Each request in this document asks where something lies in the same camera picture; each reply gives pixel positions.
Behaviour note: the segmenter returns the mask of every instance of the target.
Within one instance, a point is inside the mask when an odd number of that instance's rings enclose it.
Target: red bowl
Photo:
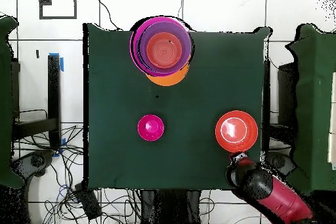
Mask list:
[[[258,126],[246,112],[235,110],[220,117],[215,129],[216,140],[229,152],[245,152],[258,137]]]
[[[182,46],[173,34],[161,32],[153,35],[147,44],[147,57],[158,68],[171,68],[182,55]]]

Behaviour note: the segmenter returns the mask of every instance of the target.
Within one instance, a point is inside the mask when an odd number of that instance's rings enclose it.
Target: bowl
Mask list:
[[[174,66],[181,57],[182,46],[177,37],[173,34],[161,32],[153,35],[147,43],[147,57],[150,62],[158,68],[170,68]]]
[[[245,152],[255,144],[258,126],[251,115],[235,110],[220,117],[215,135],[223,149],[229,152]]]
[[[139,37],[142,35],[143,31],[150,25],[156,23],[156,22],[163,22],[163,21],[168,21],[171,23],[174,23],[176,25],[180,26],[180,23],[177,22],[176,20],[169,18],[169,17],[164,17],[164,16],[157,16],[157,17],[152,17],[142,23],[139,28],[132,33],[130,41],[129,41],[129,50],[130,50],[130,55],[132,58],[132,61],[134,62],[135,66],[141,70],[142,72],[146,74],[150,74],[152,76],[161,76],[162,74],[154,72],[153,70],[150,70],[149,68],[145,67],[141,62],[139,61],[137,57],[137,43],[139,40]]]
[[[153,114],[143,116],[138,122],[138,134],[146,141],[158,140],[164,130],[162,120]]]
[[[169,68],[159,68],[155,66],[148,58],[149,52],[147,51],[147,48],[149,41],[157,33],[170,33],[180,41],[182,47],[182,54],[179,60],[176,62],[176,64],[172,65]],[[155,72],[161,74],[171,74],[183,68],[183,66],[189,59],[191,50],[192,50],[192,43],[190,40],[189,33],[185,29],[183,29],[182,26],[176,25],[171,22],[158,22],[152,24],[151,26],[149,26],[147,29],[144,30],[139,39],[137,52],[139,60],[143,64],[147,65],[149,69],[154,70]]]

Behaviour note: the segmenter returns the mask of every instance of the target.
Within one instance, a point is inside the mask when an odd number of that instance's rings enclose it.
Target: white floor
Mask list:
[[[141,18],[155,15],[171,15],[182,17],[180,0],[101,0],[110,10],[112,21],[118,27],[129,30]],[[18,18],[19,27],[9,35],[9,42],[21,63],[20,109],[47,110],[47,55],[60,53],[64,58],[62,82],[62,128],[83,125],[83,55],[82,55],[82,23],[95,23],[106,29],[113,29],[108,13],[98,0],[77,0],[76,20],[40,20],[38,0],[0,0],[0,12]],[[51,6],[43,7],[44,16],[74,15],[73,0],[52,0]],[[299,24],[311,22],[321,30],[330,32],[336,27],[335,5],[330,0],[184,0],[183,19],[193,29],[207,32],[252,32],[260,26],[273,29],[270,37],[269,55],[275,66],[293,61],[291,53],[285,45],[295,37]],[[271,66],[271,110],[278,111],[277,71]],[[43,118],[43,112],[25,113],[22,120]],[[276,122],[277,115],[271,114]],[[83,146],[81,136],[73,140],[73,145]],[[20,148],[31,148],[20,143]],[[26,154],[25,150],[17,150],[15,158]],[[82,163],[78,156],[76,162]],[[58,180],[65,183],[64,164],[60,158],[54,158],[53,166],[58,172]],[[74,183],[82,180],[82,166],[73,164],[71,168]],[[42,224],[50,204],[56,202],[59,185],[52,168],[42,178],[35,178],[30,188],[30,212],[33,224]],[[97,192],[103,211],[107,214],[126,213],[131,210],[121,198],[124,190],[106,189]],[[202,197],[209,192],[203,191]],[[200,212],[213,211],[202,215],[203,224],[270,224],[267,219],[250,205],[237,199],[230,191],[213,190],[211,199],[215,203],[204,200],[200,204]],[[87,219],[80,219],[79,224],[89,224]],[[90,224],[116,224],[105,215],[92,220]],[[76,224],[75,221],[64,221],[62,224]]]

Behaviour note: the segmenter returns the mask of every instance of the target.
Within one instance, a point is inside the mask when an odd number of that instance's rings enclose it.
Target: purple bowl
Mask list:
[[[150,62],[149,58],[147,57],[147,44],[149,40],[154,35],[161,32],[173,34],[180,41],[182,47],[182,55],[180,59],[174,66],[170,68],[158,68],[157,66],[152,64],[152,62]],[[139,41],[140,42],[138,43],[138,48],[136,51],[138,52],[138,57],[141,63],[147,66],[150,70],[162,74],[173,74],[174,72],[177,72],[178,70],[183,68],[183,66],[188,61],[190,52],[192,50],[192,44],[188,32],[184,30],[182,26],[176,25],[171,22],[158,22],[152,24],[151,26],[149,26],[147,29],[144,30]]]
[[[172,22],[176,25],[180,25],[179,22],[177,22],[176,20],[173,20],[172,18],[169,17],[164,17],[164,16],[157,16],[157,17],[153,17],[148,19],[147,21],[145,21],[144,23],[141,24],[141,26],[136,30],[136,32],[133,32],[133,34],[131,35],[131,39],[130,39],[130,54],[131,54],[131,58],[134,62],[134,64],[138,67],[139,70],[141,70],[144,73],[150,74],[151,76],[163,76],[162,73],[158,73],[158,72],[153,72],[153,70],[149,70],[147,68],[147,66],[144,66],[140,60],[138,59],[137,56],[137,42],[140,38],[140,36],[142,35],[143,31],[150,25],[156,23],[156,22],[163,22],[163,21],[168,21],[168,22]]]

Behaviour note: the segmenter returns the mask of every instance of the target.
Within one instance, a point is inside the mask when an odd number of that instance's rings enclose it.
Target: black border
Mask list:
[[[89,29],[83,23],[83,188],[89,184]]]

